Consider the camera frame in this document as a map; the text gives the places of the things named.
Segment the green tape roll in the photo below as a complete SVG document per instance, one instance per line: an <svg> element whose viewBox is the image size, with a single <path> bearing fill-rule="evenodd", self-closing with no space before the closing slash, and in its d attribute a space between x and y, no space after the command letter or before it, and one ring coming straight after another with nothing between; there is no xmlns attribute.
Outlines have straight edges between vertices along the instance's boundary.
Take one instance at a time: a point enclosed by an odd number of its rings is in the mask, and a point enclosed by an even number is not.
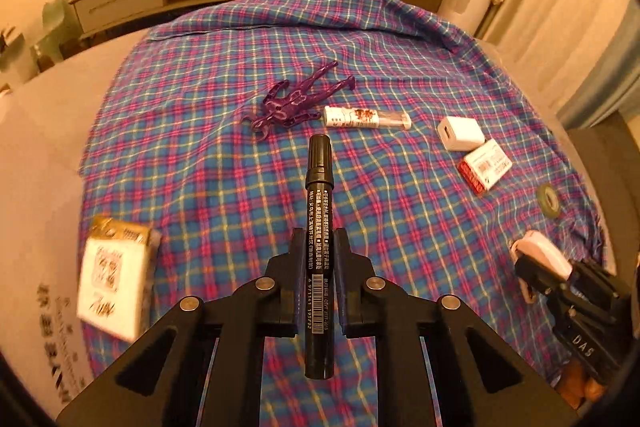
<svg viewBox="0 0 640 427"><path fill-rule="evenodd" d="M561 199L551 184L540 184L536 190L536 199L540 210L547 218L556 219L561 216Z"/></svg>

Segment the gold white tin box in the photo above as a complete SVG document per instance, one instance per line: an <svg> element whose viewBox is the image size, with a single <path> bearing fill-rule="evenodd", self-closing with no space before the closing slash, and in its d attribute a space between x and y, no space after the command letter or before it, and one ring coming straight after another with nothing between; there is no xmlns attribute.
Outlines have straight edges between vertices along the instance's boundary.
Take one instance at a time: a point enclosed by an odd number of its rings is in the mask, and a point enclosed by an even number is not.
<svg viewBox="0 0 640 427"><path fill-rule="evenodd" d="M159 231L106 216L92 219L81 259L77 316L132 343L149 327Z"/></svg>

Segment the cardboard box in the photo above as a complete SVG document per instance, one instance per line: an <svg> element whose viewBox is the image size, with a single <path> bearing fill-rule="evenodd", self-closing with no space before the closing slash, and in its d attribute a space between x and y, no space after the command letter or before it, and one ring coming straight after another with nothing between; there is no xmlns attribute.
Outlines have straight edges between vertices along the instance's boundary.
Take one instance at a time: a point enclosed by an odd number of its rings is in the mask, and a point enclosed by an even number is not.
<svg viewBox="0 0 640 427"><path fill-rule="evenodd" d="M1 353L50 417L92 380L76 317L79 165L106 91L144 35L88 49L1 100Z"/></svg>

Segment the black marker pen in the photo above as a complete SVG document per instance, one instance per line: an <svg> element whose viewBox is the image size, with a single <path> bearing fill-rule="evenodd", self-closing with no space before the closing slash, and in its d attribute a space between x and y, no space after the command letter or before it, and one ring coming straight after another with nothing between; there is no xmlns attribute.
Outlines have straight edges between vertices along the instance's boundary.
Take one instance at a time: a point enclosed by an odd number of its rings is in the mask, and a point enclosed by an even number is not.
<svg viewBox="0 0 640 427"><path fill-rule="evenodd" d="M332 148L324 134L309 140L306 176L305 376L334 374L334 244Z"/></svg>

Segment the white charger cube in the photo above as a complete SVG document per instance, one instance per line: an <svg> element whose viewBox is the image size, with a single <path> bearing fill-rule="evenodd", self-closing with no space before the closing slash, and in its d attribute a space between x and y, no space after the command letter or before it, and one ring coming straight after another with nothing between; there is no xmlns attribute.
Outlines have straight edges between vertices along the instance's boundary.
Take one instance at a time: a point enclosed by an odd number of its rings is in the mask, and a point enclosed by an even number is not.
<svg viewBox="0 0 640 427"><path fill-rule="evenodd" d="M436 130L442 145L450 152L471 152L486 142L474 118L446 116Z"/></svg>

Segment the white printed lighter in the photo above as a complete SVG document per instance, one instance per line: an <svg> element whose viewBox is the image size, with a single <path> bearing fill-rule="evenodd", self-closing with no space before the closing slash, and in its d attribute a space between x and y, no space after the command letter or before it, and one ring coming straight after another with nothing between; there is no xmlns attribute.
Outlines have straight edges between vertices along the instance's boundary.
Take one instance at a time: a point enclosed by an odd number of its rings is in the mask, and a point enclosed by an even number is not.
<svg viewBox="0 0 640 427"><path fill-rule="evenodd" d="M323 121L329 128L392 128L409 130L412 120L406 112L388 110L326 106Z"/></svg>

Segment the purple toy figure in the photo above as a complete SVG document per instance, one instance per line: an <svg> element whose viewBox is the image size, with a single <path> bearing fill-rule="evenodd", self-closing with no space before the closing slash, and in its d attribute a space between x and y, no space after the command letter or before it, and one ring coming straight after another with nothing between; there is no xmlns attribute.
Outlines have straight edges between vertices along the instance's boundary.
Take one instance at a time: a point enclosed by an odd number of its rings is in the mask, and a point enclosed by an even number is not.
<svg viewBox="0 0 640 427"><path fill-rule="evenodd" d="M316 107L331 98L336 92L354 90L356 78L348 75L345 79L332 83L329 88L312 92L317 80L338 65L337 61L316 68L310 76L295 84L282 80L274 84L260 103L260 113L245 113L241 121L250 123L250 131L258 134L258 141L268 138L273 128L291 129L306 121L318 120L322 113Z"/></svg>

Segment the green plastic chair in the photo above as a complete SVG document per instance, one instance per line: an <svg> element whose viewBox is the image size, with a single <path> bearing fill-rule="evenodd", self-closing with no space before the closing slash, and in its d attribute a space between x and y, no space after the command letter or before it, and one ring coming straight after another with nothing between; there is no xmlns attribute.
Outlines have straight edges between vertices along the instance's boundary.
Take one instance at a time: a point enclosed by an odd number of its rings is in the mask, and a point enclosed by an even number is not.
<svg viewBox="0 0 640 427"><path fill-rule="evenodd" d="M81 34L75 9L67 0L51 0L43 5L41 31L32 47L38 57L61 63L78 48Z"/></svg>

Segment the red white small box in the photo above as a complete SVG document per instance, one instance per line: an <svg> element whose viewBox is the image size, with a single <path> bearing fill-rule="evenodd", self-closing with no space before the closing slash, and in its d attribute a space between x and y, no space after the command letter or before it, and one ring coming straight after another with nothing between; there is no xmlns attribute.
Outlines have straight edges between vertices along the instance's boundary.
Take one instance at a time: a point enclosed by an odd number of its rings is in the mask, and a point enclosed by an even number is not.
<svg viewBox="0 0 640 427"><path fill-rule="evenodd" d="M458 173L472 192L480 195L493 188L512 165L512 160L497 141L490 139L462 158Z"/></svg>

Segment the cream curtain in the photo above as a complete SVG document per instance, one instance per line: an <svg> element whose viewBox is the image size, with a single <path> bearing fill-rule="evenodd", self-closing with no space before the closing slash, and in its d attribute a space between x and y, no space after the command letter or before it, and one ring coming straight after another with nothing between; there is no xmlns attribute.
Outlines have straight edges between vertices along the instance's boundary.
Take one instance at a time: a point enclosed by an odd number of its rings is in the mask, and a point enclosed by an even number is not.
<svg viewBox="0 0 640 427"><path fill-rule="evenodd" d="M444 0L439 14L491 44L567 128L639 98L639 0Z"/></svg>

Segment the pink white oblong case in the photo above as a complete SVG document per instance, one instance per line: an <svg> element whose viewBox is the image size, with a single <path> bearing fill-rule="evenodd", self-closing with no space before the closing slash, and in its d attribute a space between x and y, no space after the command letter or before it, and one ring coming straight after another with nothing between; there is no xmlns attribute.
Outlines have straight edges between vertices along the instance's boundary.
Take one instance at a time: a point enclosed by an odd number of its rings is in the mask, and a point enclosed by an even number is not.
<svg viewBox="0 0 640 427"><path fill-rule="evenodd" d="M562 251L547 236L538 231L527 231L523 237L514 241L510 247L510 256L515 265L520 254L528 254L542 260L542 257L563 257Z"/></svg>

